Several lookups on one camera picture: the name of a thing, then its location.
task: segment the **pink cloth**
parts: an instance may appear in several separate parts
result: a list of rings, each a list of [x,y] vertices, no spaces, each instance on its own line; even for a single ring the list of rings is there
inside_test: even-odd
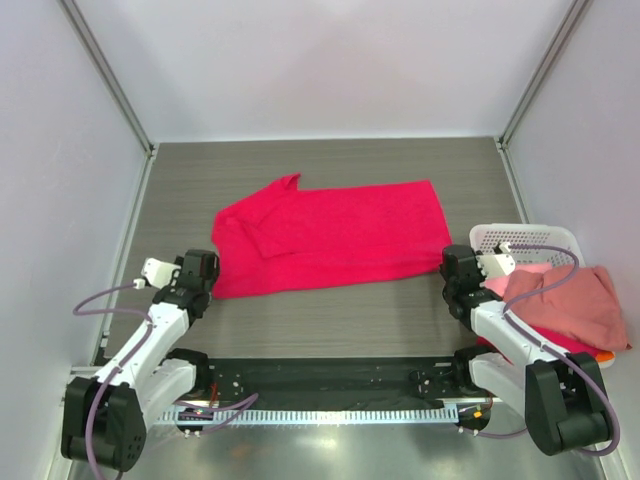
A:
[[[288,175],[225,208],[217,298],[379,282],[434,271],[451,244],[431,183],[299,190]]]
[[[551,285],[566,277],[571,268],[565,265],[545,273],[513,272],[504,300]],[[629,348],[620,304],[604,267],[581,268],[566,284],[516,303],[513,311],[532,327],[546,328],[595,348]]]
[[[550,263],[534,263],[534,264],[521,264],[516,265],[515,271],[518,272],[529,272],[529,273],[545,273],[551,270],[553,267]],[[505,275],[504,277],[496,277],[490,278],[485,282],[485,287],[493,290],[501,297],[504,297],[504,294],[507,290],[507,286],[509,285],[509,275]],[[553,330],[549,330],[546,328],[533,327],[533,329],[538,332],[540,335],[545,337],[550,342],[555,343],[556,345],[567,349],[571,353],[580,353],[587,352],[592,356],[596,356],[598,353],[602,352],[599,348],[592,347],[591,345],[587,345],[585,343],[579,342],[578,340],[574,340],[573,338],[569,338],[561,333],[554,332]],[[481,339],[478,343],[480,344],[489,344],[484,339]]]
[[[514,271],[529,272],[529,273],[544,273],[547,270],[551,270],[553,267],[550,263],[533,263],[533,264],[520,264],[516,265]],[[484,282],[484,286],[489,290],[493,290],[501,297],[504,297],[504,292],[507,291],[507,285],[509,285],[509,275],[504,277],[490,278]]]

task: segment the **black base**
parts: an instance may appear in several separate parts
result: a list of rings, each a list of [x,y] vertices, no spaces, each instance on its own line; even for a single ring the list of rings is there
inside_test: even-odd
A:
[[[67,386],[60,450],[65,458],[87,460],[87,416],[100,383],[77,377]],[[99,465],[129,471],[140,458],[147,438],[136,392],[125,384],[109,386],[93,425],[93,449]]]
[[[257,392],[254,408],[260,410],[385,411],[441,408],[444,399],[470,396],[456,382],[452,362],[453,357],[218,359],[210,365],[223,405]]]
[[[600,367],[588,353],[567,355],[606,395]],[[527,365],[525,422],[532,440],[547,455],[611,440],[613,427],[595,392],[567,365]]]

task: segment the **wooden floor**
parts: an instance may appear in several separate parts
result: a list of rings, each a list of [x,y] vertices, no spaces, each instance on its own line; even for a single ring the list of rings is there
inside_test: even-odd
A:
[[[146,257],[210,248],[216,212],[276,178],[301,188],[431,179],[455,242],[479,223],[518,222],[493,140],[398,139],[163,144],[153,166],[125,279]],[[178,346],[217,357],[447,355],[473,342],[442,300],[439,275],[214,301]],[[147,309],[153,292],[119,305]],[[107,355],[138,319],[116,318]]]

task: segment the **red towel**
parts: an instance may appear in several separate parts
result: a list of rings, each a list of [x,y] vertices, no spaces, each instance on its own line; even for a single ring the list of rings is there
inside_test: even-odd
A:
[[[225,208],[217,298],[379,282],[436,270],[449,230],[428,180],[298,190],[289,175]]]

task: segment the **white basket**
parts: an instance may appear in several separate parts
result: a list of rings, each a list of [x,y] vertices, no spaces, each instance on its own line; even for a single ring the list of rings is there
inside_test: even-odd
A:
[[[549,245],[566,248],[578,257],[581,267],[585,266],[576,237],[566,228],[519,223],[492,223],[473,227],[469,234],[469,240],[471,248],[476,251],[480,250],[484,254],[494,253],[493,249],[502,242],[510,242],[512,245]],[[573,264],[573,260],[567,255],[551,250],[512,248],[511,254],[516,263],[549,262],[554,267]]]

